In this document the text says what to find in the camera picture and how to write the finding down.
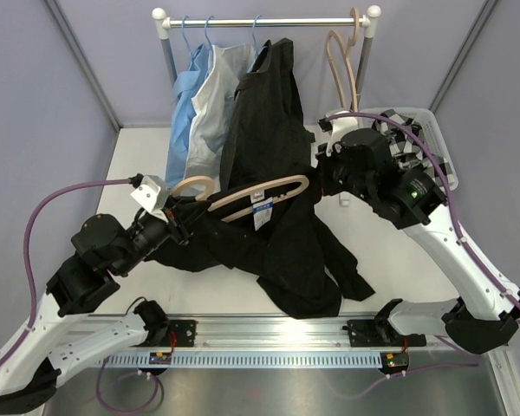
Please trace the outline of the wooden hanger of black shirt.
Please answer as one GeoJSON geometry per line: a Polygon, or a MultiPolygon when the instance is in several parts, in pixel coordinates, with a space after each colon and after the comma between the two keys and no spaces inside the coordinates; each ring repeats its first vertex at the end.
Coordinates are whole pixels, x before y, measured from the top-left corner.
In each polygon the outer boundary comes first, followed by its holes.
{"type": "MultiPolygon", "coordinates": [[[[281,179],[274,179],[271,181],[263,182],[258,185],[245,188],[241,191],[234,192],[231,195],[221,198],[220,200],[212,203],[208,211],[216,211],[226,205],[238,201],[239,199],[251,198],[254,197],[256,194],[268,191],[270,189],[294,183],[297,183],[298,187],[272,198],[272,202],[274,205],[281,203],[287,199],[298,196],[309,187],[309,179],[305,175],[292,175],[281,179]]],[[[184,179],[181,182],[179,182],[172,189],[172,195],[175,198],[180,197],[183,191],[186,191],[187,189],[190,189],[192,186],[195,185],[203,185],[205,187],[202,193],[194,197],[197,201],[206,201],[207,198],[213,194],[213,191],[215,189],[215,182],[212,178],[206,176],[195,176],[188,179],[184,179]]]]}

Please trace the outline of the wooden hanger of checkered shirt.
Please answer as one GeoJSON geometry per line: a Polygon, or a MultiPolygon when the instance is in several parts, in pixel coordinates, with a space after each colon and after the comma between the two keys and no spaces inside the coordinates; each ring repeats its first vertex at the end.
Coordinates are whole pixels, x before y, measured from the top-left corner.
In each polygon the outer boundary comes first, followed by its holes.
{"type": "Polygon", "coordinates": [[[351,62],[351,53],[358,42],[360,34],[361,14],[359,8],[353,7],[350,10],[350,16],[354,20],[352,35],[345,41],[339,33],[331,29],[326,36],[325,53],[341,106],[347,110],[357,111],[358,97],[356,78],[351,62]],[[341,64],[345,69],[346,80],[348,81],[348,91],[350,94],[349,101],[346,99],[344,83],[339,74],[339,64],[341,64]]]}

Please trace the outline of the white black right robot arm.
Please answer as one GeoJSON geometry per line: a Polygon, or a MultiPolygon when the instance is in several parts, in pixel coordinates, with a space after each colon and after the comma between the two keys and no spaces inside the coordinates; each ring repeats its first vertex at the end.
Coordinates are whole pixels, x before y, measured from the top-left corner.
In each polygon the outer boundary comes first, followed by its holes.
{"type": "Polygon", "coordinates": [[[517,332],[520,287],[497,273],[468,236],[453,227],[452,202],[419,169],[402,169],[387,139],[370,128],[320,144],[315,154],[326,196],[348,192],[368,204],[380,218],[403,231],[438,265],[458,292],[443,302],[389,301],[376,315],[374,332],[386,344],[407,335],[448,337],[462,349],[483,354],[507,344],[517,332]]]}

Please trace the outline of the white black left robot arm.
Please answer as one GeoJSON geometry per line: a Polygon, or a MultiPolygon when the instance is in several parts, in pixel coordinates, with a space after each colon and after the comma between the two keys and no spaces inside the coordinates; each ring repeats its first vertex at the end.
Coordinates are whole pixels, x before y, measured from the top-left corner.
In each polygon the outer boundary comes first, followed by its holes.
{"type": "Polygon", "coordinates": [[[85,222],[72,238],[74,255],[47,282],[20,348],[0,352],[0,415],[36,410],[82,370],[125,348],[176,342],[176,329],[154,300],[78,341],[65,336],[120,288],[116,276],[127,276],[169,239],[187,243],[192,215],[186,204],[169,198],[163,218],[140,209],[128,229],[109,214],[85,222]]]}

